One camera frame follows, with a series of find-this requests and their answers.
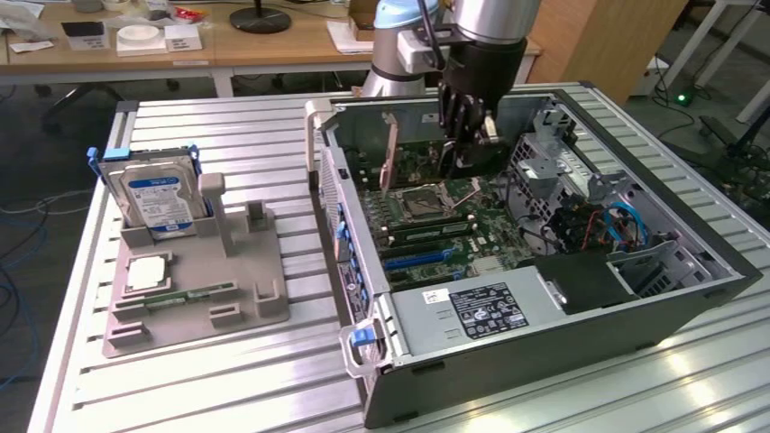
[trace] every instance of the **metal workbench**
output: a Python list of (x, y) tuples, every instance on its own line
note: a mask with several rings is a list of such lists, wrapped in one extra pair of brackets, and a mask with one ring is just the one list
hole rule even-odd
[[(599, 92), (566, 85), (607, 131), (763, 272), (770, 234)], [(151, 352), (101, 355), (120, 213), (101, 183), (45, 366), (31, 431), (363, 431), (336, 341), (336, 311), (304, 170), (303, 105), (330, 95), (141, 103), (116, 115), (109, 146), (193, 142), (225, 174), (227, 206), (275, 211), (288, 322)], [(596, 167), (618, 166), (584, 133)], [(770, 280), (657, 347), (438, 411), (382, 432), (705, 431), (770, 426)]]

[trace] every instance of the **motherboard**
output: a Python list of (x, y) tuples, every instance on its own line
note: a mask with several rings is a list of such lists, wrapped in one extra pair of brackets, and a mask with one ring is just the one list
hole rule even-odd
[(531, 264), (534, 252), (500, 198), (496, 176), (442, 179), (442, 142), (398, 145), (392, 187), (352, 152), (363, 213), (394, 291)]

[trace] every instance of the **hard drive label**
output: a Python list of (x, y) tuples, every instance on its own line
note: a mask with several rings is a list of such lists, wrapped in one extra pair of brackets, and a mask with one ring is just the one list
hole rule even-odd
[(503, 282), (451, 293), (450, 300), (474, 340), (530, 325)]
[(177, 196), (179, 178), (132, 180), (128, 186), (144, 224), (152, 230), (172, 232), (189, 227), (192, 214), (188, 202)]

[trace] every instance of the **wooden table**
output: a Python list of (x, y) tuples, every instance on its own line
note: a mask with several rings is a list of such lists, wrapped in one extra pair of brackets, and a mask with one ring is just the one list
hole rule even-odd
[[(16, 35), (0, 39), (0, 85), (55, 84), (155, 78), (209, 77), (216, 95), (232, 97), (231, 78), (236, 75), (294, 72), (367, 70), (372, 55), (344, 55), (336, 51), (326, 21), (320, 15), (347, 18), (348, 10), (328, 3), (294, 5), (283, 10), (291, 16), (288, 30), (276, 34), (251, 34), (229, 24), (229, 14), (244, 5), (209, 4), (191, 6), (209, 13), (201, 26), (203, 50), (149, 56), (117, 57), (115, 48), (99, 51), (72, 51), (61, 30), (61, 22), (100, 21), (119, 13), (101, 11), (80, 14), (69, 4), (48, 4), (41, 20), (56, 31), (59, 40), (51, 49), (16, 54), (8, 43), (21, 40)], [(115, 47), (116, 31), (111, 31)], [(518, 83), (526, 81), (540, 48), (531, 43), (522, 63)]]

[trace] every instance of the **hard drive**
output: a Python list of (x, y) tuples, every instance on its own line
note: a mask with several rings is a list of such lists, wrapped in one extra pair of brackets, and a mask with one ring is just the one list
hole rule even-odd
[(125, 227), (147, 226), (156, 240), (195, 234), (192, 221), (209, 216), (209, 210), (197, 190), (193, 146), (148, 152), (109, 150), (96, 165)]

